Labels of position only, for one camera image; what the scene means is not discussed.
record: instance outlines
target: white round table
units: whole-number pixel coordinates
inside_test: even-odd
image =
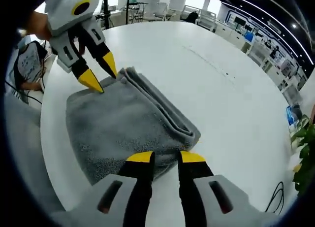
[[[215,174],[244,190],[264,210],[286,180],[290,141],[287,102],[273,81],[244,53],[214,33],[183,22],[153,22],[105,30],[117,70],[134,66],[201,131],[192,152]],[[101,80],[109,75],[88,51]],[[70,145],[66,100],[85,89],[54,62],[41,112],[41,142],[54,190],[66,210],[91,188]],[[185,226],[174,167],[153,183],[147,226]]]

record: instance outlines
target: ceiling light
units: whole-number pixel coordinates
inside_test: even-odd
[[[299,44],[299,46],[302,48],[302,50],[304,51],[305,55],[308,57],[309,61],[311,62],[312,65],[314,65],[310,55],[307,53],[307,51],[305,50],[305,48],[302,46],[302,44],[299,42],[299,40],[293,35],[293,33],[290,32],[289,29],[286,28],[286,26],[284,26],[278,19],[276,19],[274,16],[272,16],[271,14],[269,14],[268,12],[266,12],[265,10],[263,10],[262,8],[258,7],[257,5],[254,5],[253,3],[250,3],[247,0],[242,0],[254,7],[256,7],[257,9],[259,9],[260,11],[264,12],[265,14],[269,15],[271,18],[273,18],[278,24],[280,24],[293,38],[294,40]]]
[[[233,6],[233,5],[228,4],[228,3],[225,3],[225,2],[222,2],[222,4],[231,6],[231,7],[233,7],[233,8],[237,8],[237,7]],[[277,35],[278,37],[280,37],[280,39],[288,46],[288,48],[294,53],[294,55],[295,55],[296,57],[298,57],[297,54],[295,53],[295,51],[292,49],[292,47],[291,47],[286,41],[284,41],[284,40],[281,38],[281,36],[278,35],[278,34],[276,33],[276,31],[274,31],[271,27],[269,27],[267,24],[265,24],[264,22],[262,22],[260,19],[256,18],[255,16],[249,14],[248,12],[246,12],[246,11],[244,11],[244,10],[242,10],[242,9],[239,9],[239,10],[241,10],[241,11],[244,12],[244,13],[247,13],[249,16],[251,16],[251,17],[253,17],[254,19],[256,19],[257,21],[261,22],[263,26],[264,26],[264,25],[267,26],[272,32],[275,33],[275,35]]]

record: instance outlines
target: towel fold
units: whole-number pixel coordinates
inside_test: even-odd
[[[92,185],[146,151],[155,151],[157,178],[176,163],[177,151],[189,151],[199,140],[199,130],[134,68],[100,83],[103,94],[74,93],[66,108],[72,148]]]

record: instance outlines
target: gray towel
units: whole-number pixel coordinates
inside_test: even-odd
[[[134,68],[101,81],[104,93],[86,89],[67,100],[66,124],[72,148],[93,185],[117,173],[138,152],[155,151],[155,178],[189,151],[198,129]]]

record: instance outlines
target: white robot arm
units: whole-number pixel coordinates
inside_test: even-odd
[[[97,25],[93,12],[99,0],[46,0],[50,44],[58,53],[57,63],[78,81],[100,93],[104,90],[84,58],[73,44],[78,37],[93,58],[112,77],[117,71],[112,52],[105,45],[105,37]]]

